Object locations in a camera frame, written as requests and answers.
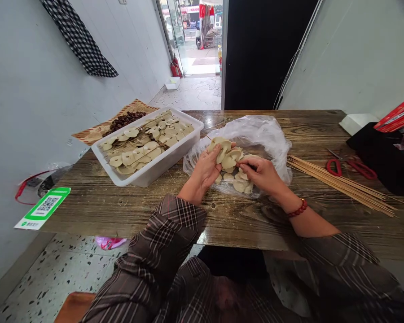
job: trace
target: scissors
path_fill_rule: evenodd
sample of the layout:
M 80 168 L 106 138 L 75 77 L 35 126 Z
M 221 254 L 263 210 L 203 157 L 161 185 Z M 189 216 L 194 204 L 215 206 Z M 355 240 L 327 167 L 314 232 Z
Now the scissors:
M 328 162 L 326 163 L 326 170 L 334 175 L 334 176 L 342 176 L 343 171 L 341 170 L 341 162 L 346 162 L 350 166 L 352 166 L 354 169 L 356 169 L 359 173 L 361 173 L 362 176 L 364 176 L 366 179 L 377 179 L 377 174 L 368 166 L 357 162 L 353 160 L 346 160 L 342 158 L 341 156 L 337 155 L 334 153 L 332 150 L 328 149 L 331 154 L 333 154 L 336 158 L 329 159 Z M 332 170 L 331 165 L 332 163 L 335 164 L 336 171 Z

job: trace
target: hand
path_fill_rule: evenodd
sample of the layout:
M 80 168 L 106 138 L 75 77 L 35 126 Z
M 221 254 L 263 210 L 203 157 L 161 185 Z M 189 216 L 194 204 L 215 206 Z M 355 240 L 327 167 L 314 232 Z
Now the hand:
M 236 145 L 236 142 L 232 142 L 232 148 Z M 220 144 L 217 144 L 210 153 L 208 152 L 208 149 L 205 150 L 196 163 L 191 177 L 200 183 L 202 189 L 204 190 L 208 190 L 221 172 L 221 164 L 215 164 L 215 160 L 217 159 L 220 151 L 221 146 Z
M 261 157 L 249 157 L 239 161 L 237 166 L 247 174 L 250 181 L 270 195 L 275 195 L 276 192 L 286 187 L 280 176 L 278 176 L 274 165 L 269 160 Z
M 232 142 L 232 148 L 236 145 L 237 143 Z M 210 153 L 207 149 L 201 154 L 194 167 L 193 174 L 178 194 L 180 199 L 193 203 L 196 206 L 201 204 L 203 196 L 221 172 L 221 164 L 215 164 L 220 151 L 221 145 L 217 144 Z

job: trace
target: white box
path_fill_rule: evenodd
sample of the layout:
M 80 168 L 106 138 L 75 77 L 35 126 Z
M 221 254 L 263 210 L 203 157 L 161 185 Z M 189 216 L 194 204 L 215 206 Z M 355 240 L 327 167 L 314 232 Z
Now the white box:
M 354 135 L 359 130 L 367 125 L 369 122 L 379 122 L 380 120 L 369 113 L 355 113 L 348 114 L 345 118 L 339 123 L 341 127 L 345 131 L 349 133 L 349 135 Z
M 109 165 L 107 160 L 103 157 L 103 150 L 100 148 L 100 145 L 107 141 L 110 137 L 121 134 L 130 127 L 137 128 L 142 126 L 148 119 L 155 119 L 158 114 L 167 110 L 170 110 L 172 115 L 178 117 L 181 121 L 191 124 L 194 130 L 182 140 L 178 141 L 178 143 L 167 149 L 164 153 L 150 161 L 146 166 L 140 170 L 137 170 L 131 176 L 127 177 L 126 175 L 117 173 L 114 170 L 115 167 Z M 184 112 L 175 110 L 173 108 L 161 108 L 100 139 L 99 141 L 95 142 L 91 148 L 115 185 L 126 186 L 132 184 L 140 187 L 147 187 L 162 174 L 164 174 L 169 168 L 174 166 L 190 150 L 190 148 L 199 141 L 203 127 L 203 122 L 189 116 L 188 114 L 185 114 Z
M 171 77 L 170 81 L 166 83 L 168 90 L 176 90 L 180 86 L 181 80 L 179 77 Z

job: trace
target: wooden tabletop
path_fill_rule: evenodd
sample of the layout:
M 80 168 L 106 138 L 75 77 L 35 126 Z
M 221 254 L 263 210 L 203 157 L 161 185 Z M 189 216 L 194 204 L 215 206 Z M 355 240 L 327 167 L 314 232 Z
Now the wooden tabletop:
M 277 118 L 286 138 L 291 140 L 290 154 L 325 166 L 332 158 L 326 148 L 353 154 L 345 141 L 349 135 L 338 125 L 345 114 L 339 110 L 279 111 L 186 111 L 205 123 L 204 137 L 225 118 L 249 114 Z M 378 181 L 343 169 L 349 177 L 381 192 L 388 193 Z M 144 228 L 155 206 L 166 193 L 177 194 L 188 175 L 177 163 L 148 188 L 117 187 L 109 179 L 92 151 L 88 151 L 59 182 L 72 188 L 42 231 L 67 232 L 88 236 L 132 237 Z M 342 231 L 357 231 L 375 253 L 385 259 L 404 260 L 404 205 L 389 201 L 400 209 L 398 218 L 372 211 L 319 180 L 293 170 L 291 189 L 304 197 L 316 212 Z M 268 198 L 250 200 L 209 190 L 202 202 L 208 211 L 205 231 L 198 243 L 231 247 L 289 250 L 294 233 L 283 212 Z

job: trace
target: red cable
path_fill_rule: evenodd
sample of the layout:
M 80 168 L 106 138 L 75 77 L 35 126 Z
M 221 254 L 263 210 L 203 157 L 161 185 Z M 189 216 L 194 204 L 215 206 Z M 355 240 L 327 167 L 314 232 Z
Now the red cable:
M 32 179 L 32 178 L 34 178 L 34 177 L 37 177 L 37 176 L 39 176 L 39 175 L 45 174 L 45 173 L 49 173 L 49 172 L 51 172 L 51 171 L 55 171 L 55 170 L 57 170 L 57 169 L 46 170 L 46 171 L 43 171 L 42 173 L 38 173 L 38 174 L 36 174 L 36 175 L 33 175 L 33 176 L 31 176 L 31 177 L 25 179 L 25 180 L 21 183 L 21 185 L 19 186 L 18 192 L 17 192 L 17 194 L 15 195 L 15 201 L 18 202 L 18 203 L 21 203 L 21 204 L 25 204 L 25 205 L 36 205 L 37 203 L 21 202 L 20 200 L 18 200 L 18 198 L 21 196 L 22 191 L 24 191 L 24 189 L 26 188 L 27 182 L 28 182 L 30 179 Z

